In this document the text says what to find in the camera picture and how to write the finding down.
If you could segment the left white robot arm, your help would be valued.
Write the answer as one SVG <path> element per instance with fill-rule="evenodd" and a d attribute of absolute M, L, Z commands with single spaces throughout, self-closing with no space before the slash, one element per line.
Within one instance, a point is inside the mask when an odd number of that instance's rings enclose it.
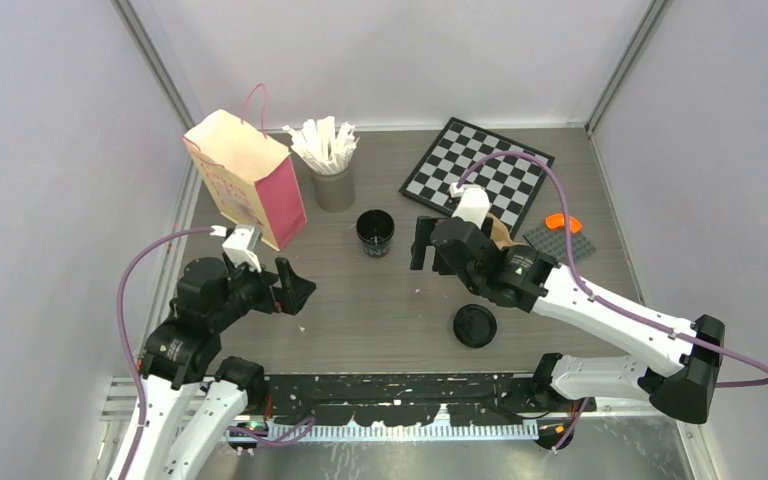
<path fill-rule="evenodd" d="M 275 265 L 275 272 L 258 271 L 228 257 L 205 257 L 185 267 L 169 316 L 146 340 L 141 393 L 109 478 L 194 479 L 233 419 L 265 405 L 263 366 L 230 356 L 193 417 L 184 418 L 225 329 L 252 311 L 296 315 L 315 292 L 315 283 L 297 275 L 287 259 Z"/>

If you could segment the black coffee cup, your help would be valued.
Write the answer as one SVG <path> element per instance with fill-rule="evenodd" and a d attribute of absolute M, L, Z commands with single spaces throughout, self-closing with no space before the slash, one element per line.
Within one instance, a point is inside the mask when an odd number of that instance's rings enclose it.
<path fill-rule="evenodd" d="M 367 255 L 381 258 L 388 253 L 395 233 L 395 223 L 389 213 L 380 209 L 367 210 L 358 217 L 355 227 Z"/>

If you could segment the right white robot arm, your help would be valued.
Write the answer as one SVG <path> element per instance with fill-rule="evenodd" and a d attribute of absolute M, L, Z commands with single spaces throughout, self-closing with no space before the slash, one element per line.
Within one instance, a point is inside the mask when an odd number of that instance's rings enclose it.
<path fill-rule="evenodd" d="M 499 248 L 489 220 L 481 227 L 460 218 L 420 216 L 411 246 L 413 270 L 434 248 L 433 271 L 456 276 L 473 295 L 496 306 L 563 321 L 623 350 L 620 357 L 544 354 L 530 396 L 544 410 L 586 397 L 647 401 L 661 413 L 704 424 L 722 357 L 635 321 L 658 312 L 591 282 L 577 285 L 569 266 L 527 245 Z"/>

